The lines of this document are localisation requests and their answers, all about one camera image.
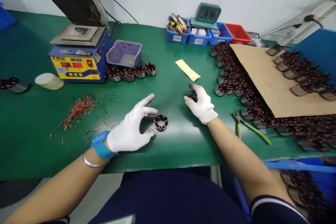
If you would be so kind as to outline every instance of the forearm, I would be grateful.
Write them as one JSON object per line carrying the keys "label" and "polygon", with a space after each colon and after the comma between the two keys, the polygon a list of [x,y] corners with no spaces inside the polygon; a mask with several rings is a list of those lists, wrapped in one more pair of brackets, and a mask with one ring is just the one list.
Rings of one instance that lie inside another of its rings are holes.
{"label": "forearm", "polygon": [[[85,157],[95,165],[102,165],[108,161],[99,158],[92,147]],[[85,165],[81,155],[23,203],[5,223],[41,223],[69,215],[102,170],[103,167],[91,168]]]}
{"label": "forearm", "polygon": [[237,176],[249,204],[261,194],[277,196],[293,204],[264,163],[219,118],[207,126]]}

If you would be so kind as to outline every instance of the yellow sticky note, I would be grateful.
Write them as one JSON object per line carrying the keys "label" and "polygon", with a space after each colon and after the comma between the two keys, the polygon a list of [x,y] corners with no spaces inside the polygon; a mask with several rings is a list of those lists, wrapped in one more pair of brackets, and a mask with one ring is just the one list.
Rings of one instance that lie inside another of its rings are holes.
{"label": "yellow sticky note", "polygon": [[189,78],[192,81],[197,80],[200,76],[195,73],[185,62],[183,59],[180,59],[179,61],[175,62],[181,69],[183,72],[185,72],[186,75],[189,76]]}

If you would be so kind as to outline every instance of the white cylinder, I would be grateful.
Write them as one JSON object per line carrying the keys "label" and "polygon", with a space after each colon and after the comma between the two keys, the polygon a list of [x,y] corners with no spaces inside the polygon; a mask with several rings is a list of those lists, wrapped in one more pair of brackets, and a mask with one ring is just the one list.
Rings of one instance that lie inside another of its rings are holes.
{"label": "white cylinder", "polygon": [[51,73],[43,73],[35,78],[35,83],[46,89],[57,90],[63,87],[64,81]]}

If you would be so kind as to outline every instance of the yellow control panel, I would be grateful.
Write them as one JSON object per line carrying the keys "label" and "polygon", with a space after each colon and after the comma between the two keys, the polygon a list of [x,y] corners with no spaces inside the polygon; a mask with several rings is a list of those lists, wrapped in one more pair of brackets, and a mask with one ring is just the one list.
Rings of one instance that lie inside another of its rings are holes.
{"label": "yellow control panel", "polygon": [[61,79],[100,79],[93,57],[51,55],[50,59]]}

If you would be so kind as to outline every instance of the blue plastic bin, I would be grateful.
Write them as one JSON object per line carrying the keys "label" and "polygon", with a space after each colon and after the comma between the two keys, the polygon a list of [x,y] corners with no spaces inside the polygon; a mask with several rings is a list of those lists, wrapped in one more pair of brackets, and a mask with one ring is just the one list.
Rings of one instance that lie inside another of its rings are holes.
{"label": "blue plastic bin", "polygon": [[3,3],[0,2],[0,32],[12,24],[16,23],[16,19],[9,14],[3,7]]}
{"label": "blue plastic bin", "polygon": [[192,35],[190,33],[188,44],[194,44],[199,46],[206,46],[211,39],[210,29],[205,29],[206,36]]}
{"label": "blue plastic bin", "polygon": [[[188,26],[190,25],[188,23],[189,22],[188,19],[185,19],[185,18],[182,18],[182,19]],[[174,22],[174,19],[172,19],[172,17],[169,16],[168,21]],[[185,44],[187,42],[187,39],[188,39],[189,35],[190,35],[190,28],[188,28],[186,33],[183,33],[183,35],[181,35],[177,31],[169,31],[168,27],[167,27],[167,39],[170,42]]]}
{"label": "blue plastic bin", "polygon": [[228,30],[226,24],[217,22],[218,29],[220,31],[220,35],[216,37],[214,33],[210,30],[211,39],[209,40],[209,45],[216,45],[219,42],[225,41],[226,43],[230,43],[233,39],[231,32]]}

